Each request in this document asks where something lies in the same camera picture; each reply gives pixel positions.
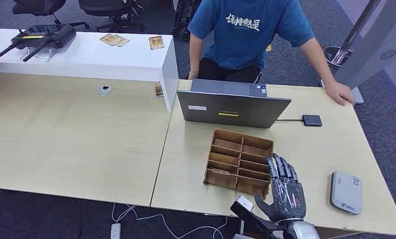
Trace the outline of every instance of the wooden organizer tray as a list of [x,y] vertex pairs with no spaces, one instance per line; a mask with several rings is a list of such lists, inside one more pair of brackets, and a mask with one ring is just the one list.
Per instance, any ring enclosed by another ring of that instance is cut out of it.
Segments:
[[205,170],[204,184],[261,195],[265,199],[271,175],[265,157],[273,157],[274,142],[216,129]]

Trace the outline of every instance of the gray carpet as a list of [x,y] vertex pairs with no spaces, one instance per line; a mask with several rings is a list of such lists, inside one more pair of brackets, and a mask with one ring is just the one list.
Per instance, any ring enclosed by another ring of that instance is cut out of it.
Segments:
[[[143,17],[146,33],[170,34],[173,27],[174,11],[170,9],[170,0],[162,1],[159,8],[148,8]],[[312,29],[322,47],[340,45],[350,31],[352,24],[335,0],[300,0]],[[0,0],[0,28],[26,28],[34,24],[53,23],[50,17],[30,15],[12,15],[11,0]],[[56,13],[62,22],[86,21],[90,31],[106,24],[105,17],[85,15],[79,9],[76,0],[68,0],[66,5]],[[78,31],[85,31],[82,26]],[[276,37],[272,43],[273,50],[268,54],[266,67],[261,81],[270,84],[318,86],[319,78],[305,61],[298,49]],[[189,70],[188,44],[175,39],[175,48],[179,76],[183,77]],[[396,202],[396,87],[384,71],[381,71],[360,86],[365,99],[363,105],[355,106],[356,113],[365,135],[377,159],[378,165]],[[101,239],[109,237],[112,223],[111,203],[76,200],[22,192],[0,193],[0,239],[26,238],[79,238]],[[117,211],[123,210],[118,205]],[[139,216],[163,213],[169,227],[179,236],[199,226],[219,226],[223,217],[211,217],[200,214],[139,208]],[[222,230],[225,238],[230,238],[238,226],[236,219],[230,219]],[[27,232],[15,232],[14,229],[29,229]],[[211,238],[211,230],[202,230],[185,238]],[[122,221],[122,238],[172,238],[161,219],[134,221],[128,215]],[[379,239],[396,238],[362,234],[351,238]]]

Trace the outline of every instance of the yellow label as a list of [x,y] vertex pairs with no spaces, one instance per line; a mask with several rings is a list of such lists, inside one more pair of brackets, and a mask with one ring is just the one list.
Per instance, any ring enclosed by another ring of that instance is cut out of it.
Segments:
[[226,113],[218,113],[219,116],[233,116],[233,117],[238,117],[239,115],[237,114],[226,114]]
[[37,39],[43,38],[44,36],[23,36],[22,39]]

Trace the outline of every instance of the desk surface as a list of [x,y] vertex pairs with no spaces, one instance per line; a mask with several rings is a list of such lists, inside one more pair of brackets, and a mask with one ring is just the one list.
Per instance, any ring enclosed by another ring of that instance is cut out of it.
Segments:
[[154,82],[0,74],[0,188],[149,206],[169,120]]
[[[190,87],[190,81],[179,84],[182,90]],[[223,128],[274,141],[274,151],[295,167],[303,184],[306,221],[324,228],[396,235],[396,205],[350,104],[336,104],[322,88],[267,87],[272,97],[292,99],[280,119],[314,114],[321,116],[323,126],[277,122],[270,129],[258,129],[185,122],[176,98],[151,206],[232,215],[230,205],[243,193],[202,183],[213,131]],[[330,206],[330,179],[336,170],[362,179],[361,215],[351,216]],[[254,202],[252,196],[246,197]],[[259,209],[254,212],[266,218]]]

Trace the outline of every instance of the laptop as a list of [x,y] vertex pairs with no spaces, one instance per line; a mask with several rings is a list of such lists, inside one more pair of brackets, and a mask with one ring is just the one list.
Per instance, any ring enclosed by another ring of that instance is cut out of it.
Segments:
[[191,91],[267,97],[265,84],[194,79]]
[[186,121],[270,128],[291,99],[178,91]]

